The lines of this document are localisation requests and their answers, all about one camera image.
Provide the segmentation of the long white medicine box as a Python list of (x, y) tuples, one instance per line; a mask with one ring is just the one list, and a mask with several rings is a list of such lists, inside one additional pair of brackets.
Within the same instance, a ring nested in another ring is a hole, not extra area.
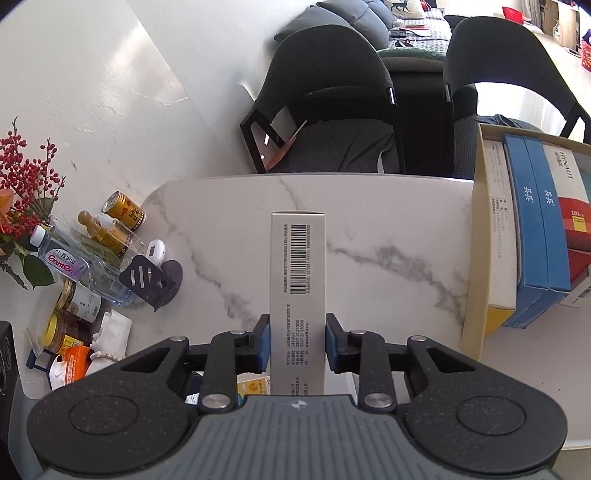
[(491, 260), (485, 336), (492, 335), (516, 310), (517, 237), (512, 182), (502, 142), (483, 142), (490, 206)]

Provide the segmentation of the gold drink can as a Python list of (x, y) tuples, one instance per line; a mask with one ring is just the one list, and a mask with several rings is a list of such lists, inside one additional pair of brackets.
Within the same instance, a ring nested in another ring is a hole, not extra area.
[(120, 221), (130, 231), (137, 231), (145, 220), (143, 209), (120, 191), (113, 192), (104, 202), (101, 212)]

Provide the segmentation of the clear glass spray bottle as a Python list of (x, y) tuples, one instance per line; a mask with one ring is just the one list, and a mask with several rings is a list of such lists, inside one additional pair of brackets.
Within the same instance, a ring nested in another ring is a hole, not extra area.
[(88, 236), (122, 259), (132, 243), (133, 233), (120, 221), (112, 220), (109, 224), (86, 210), (79, 212), (78, 223), (86, 228)]

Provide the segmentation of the grey sofa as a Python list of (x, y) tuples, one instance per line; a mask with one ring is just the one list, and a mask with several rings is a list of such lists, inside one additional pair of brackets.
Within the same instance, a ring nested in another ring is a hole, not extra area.
[(390, 72), (441, 74), (452, 37), (442, 11), (419, 1), (319, 1), (274, 35), (281, 42), (314, 26), (339, 25), (363, 36)]

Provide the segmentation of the red white bandage box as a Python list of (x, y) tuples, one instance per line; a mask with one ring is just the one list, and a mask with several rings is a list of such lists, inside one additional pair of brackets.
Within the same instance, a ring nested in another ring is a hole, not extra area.
[(544, 143), (543, 148), (558, 195), (574, 282), (590, 265), (590, 156), (554, 144)]

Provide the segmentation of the orange white tissue pack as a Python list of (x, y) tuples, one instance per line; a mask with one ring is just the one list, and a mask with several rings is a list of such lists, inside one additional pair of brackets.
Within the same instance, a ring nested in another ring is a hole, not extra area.
[(91, 350), (84, 345), (68, 348), (58, 356), (49, 369), (49, 384), (52, 391), (85, 377), (90, 366)]

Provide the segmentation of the black metal phone stand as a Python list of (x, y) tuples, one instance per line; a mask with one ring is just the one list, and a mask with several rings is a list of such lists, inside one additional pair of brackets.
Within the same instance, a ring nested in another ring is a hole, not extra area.
[(170, 303), (183, 280), (183, 269), (176, 260), (156, 266), (147, 257), (137, 255), (119, 274), (119, 281), (156, 312)]

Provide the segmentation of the white digital thermometer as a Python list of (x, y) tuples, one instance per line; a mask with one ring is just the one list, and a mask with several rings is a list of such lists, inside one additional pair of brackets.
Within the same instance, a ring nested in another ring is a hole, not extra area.
[(164, 242), (160, 239), (150, 241), (146, 247), (145, 256), (156, 267), (160, 267), (165, 261), (166, 256), (166, 246)]

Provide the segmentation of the red berry branch bouquet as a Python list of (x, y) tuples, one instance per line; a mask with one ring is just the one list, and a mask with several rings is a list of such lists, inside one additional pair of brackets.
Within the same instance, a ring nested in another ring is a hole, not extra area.
[(27, 153), (27, 140), (13, 119), (1, 138), (1, 271), (19, 287), (45, 287), (54, 283), (49, 268), (37, 258), (31, 236), (47, 229), (66, 177), (53, 166), (58, 147), (46, 139), (38, 155)]

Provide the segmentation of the tan cardboard shoe box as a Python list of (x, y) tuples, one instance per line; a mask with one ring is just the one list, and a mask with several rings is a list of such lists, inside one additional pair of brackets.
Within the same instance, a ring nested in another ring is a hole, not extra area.
[(464, 354), (500, 327), (525, 329), (557, 304), (590, 301), (590, 147), (481, 124), (472, 194)]

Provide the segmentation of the black dining chair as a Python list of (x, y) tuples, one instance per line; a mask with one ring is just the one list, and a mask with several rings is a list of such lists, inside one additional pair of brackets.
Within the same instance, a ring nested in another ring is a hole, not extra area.
[(453, 176), (456, 178), (474, 178), (479, 124), (535, 129), (503, 115), (478, 115), (477, 95), (464, 90), (479, 83), (518, 86), (540, 95), (564, 118), (561, 137), (569, 137), (576, 123), (582, 121), (585, 125), (583, 142), (590, 143), (590, 115), (541, 42), (515, 22), (485, 16), (462, 19), (453, 30), (443, 76), (453, 105)]
[(259, 174), (406, 169), (390, 72), (360, 33), (342, 25), (280, 42), (240, 131)]

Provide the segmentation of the black dining chair left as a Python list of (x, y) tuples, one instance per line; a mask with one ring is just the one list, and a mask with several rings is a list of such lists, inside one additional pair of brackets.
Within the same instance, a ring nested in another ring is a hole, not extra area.
[(259, 174), (406, 169), (390, 72), (360, 33), (342, 25), (280, 42), (240, 131)]

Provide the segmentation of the clear plastic water bottle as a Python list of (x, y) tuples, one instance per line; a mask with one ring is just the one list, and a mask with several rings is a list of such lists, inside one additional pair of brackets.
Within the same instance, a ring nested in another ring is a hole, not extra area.
[(105, 300), (129, 306), (134, 293), (119, 280), (119, 261), (106, 247), (57, 226), (37, 226), (30, 236), (39, 258), (68, 279), (80, 283)]

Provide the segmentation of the black dining chair right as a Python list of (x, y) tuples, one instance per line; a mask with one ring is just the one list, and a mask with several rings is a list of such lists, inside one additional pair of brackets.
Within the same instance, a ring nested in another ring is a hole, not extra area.
[(583, 142), (590, 143), (590, 115), (541, 42), (515, 22), (485, 16), (462, 19), (453, 30), (443, 76), (453, 105), (453, 176), (456, 178), (474, 178), (479, 124), (535, 129), (503, 115), (478, 115), (477, 95), (464, 90), (479, 83), (518, 86), (540, 95), (564, 118), (561, 137), (569, 137), (576, 123), (582, 121), (585, 125)]

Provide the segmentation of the blue mask box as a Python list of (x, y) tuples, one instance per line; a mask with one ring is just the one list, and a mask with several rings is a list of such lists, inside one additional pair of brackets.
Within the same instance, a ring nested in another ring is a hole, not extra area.
[(505, 326), (524, 328), (526, 311), (548, 289), (546, 241), (537, 184), (525, 139), (506, 135), (504, 147), (513, 185), (518, 231), (517, 304)]

